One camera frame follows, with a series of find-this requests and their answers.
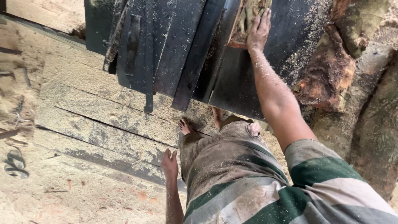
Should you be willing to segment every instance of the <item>striped shirt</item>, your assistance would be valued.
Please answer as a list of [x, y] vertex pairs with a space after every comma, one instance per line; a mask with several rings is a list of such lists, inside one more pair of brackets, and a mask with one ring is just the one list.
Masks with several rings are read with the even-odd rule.
[[261, 141], [209, 145], [189, 170], [183, 223], [398, 223], [392, 208], [320, 142], [295, 141], [285, 158], [293, 186]]

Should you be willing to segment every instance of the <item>person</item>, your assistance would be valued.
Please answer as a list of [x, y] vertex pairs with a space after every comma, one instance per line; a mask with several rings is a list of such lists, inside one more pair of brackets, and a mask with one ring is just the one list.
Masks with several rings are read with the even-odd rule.
[[298, 102], [263, 54], [271, 10], [254, 20], [247, 45], [262, 113], [287, 161], [293, 186], [259, 136], [258, 123], [213, 108], [219, 133], [201, 137], [180, 121], [185, 215], [177, 190], [177, 151], [166, 150], [167, 224], [398, 223], [392, 208], [334, 151], [317, 141]]

